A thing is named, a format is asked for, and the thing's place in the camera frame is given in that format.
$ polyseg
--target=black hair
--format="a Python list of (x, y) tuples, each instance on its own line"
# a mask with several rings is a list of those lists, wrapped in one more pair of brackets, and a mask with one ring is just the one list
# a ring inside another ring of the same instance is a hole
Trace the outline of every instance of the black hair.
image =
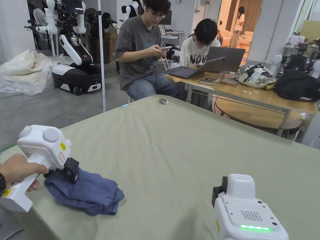
[(239, 18), (241, 17), (242, 14), (244, 14), (244, 7), (239, 7), (238, 12), (240, 13)]
[(171, 7), (169, 0), (143, 0), (143, 3), (154, 12), (161, 12), (164, 15), (167, 15)]
[(210, 18), (203, 19), (195, 29), (195, 36), (200, 43), (209, 46), (218, 34), (218, 26)]

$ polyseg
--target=folded shirt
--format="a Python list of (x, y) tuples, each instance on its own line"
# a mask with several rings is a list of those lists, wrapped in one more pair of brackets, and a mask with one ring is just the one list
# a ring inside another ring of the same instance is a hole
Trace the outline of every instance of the folded shirt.
[(118, 184), (97, 173), (79, 168), (75, 184), (68, 182), (60, 173), (53, 171), (44, 185), (60, 204), (83, 210), (91, 216), (115, 215), (119, 201), (124, 199)]

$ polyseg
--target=computer mouse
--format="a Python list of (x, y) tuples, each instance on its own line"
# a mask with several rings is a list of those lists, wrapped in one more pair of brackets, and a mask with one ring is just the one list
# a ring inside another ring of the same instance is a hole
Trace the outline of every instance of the computer mouse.
[(160, 98), (159, 99), (159, 102), (163, 105), (167, 105), (169, 103), (169, 101), (167, 99), (164, 99), (164, 98)]

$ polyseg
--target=green led light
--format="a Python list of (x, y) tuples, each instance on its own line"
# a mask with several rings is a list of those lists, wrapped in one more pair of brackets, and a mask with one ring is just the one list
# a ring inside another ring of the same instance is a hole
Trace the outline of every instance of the green led light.
[(264, 227), (256, 227), (256, 226), (248, 226), (248, 225), (240, 225), (241, 228), (249, 228), (249, 229), (257, 229), (263, 231), (273, 231), (273, 228), (264, 228)]

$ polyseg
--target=white t-shirt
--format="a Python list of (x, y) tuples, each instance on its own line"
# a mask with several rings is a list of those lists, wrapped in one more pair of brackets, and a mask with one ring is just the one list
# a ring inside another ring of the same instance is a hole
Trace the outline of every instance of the white t-shirt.
[(240, 23), (244, 22), (244, 14), (241, 14), (240, 18), (237, 19), (236, 25), (235, 25), (235, 31), (242, 31), (242, 26), (240, 26)]
[(192, 36), (187, 38), (180, 49), (180, 66), (191, 67), (202, 65), (207, 61), (210, 47), (221, 47), (220, 42), (215, 39), (210, 46), (199, 49), (193, 42)]

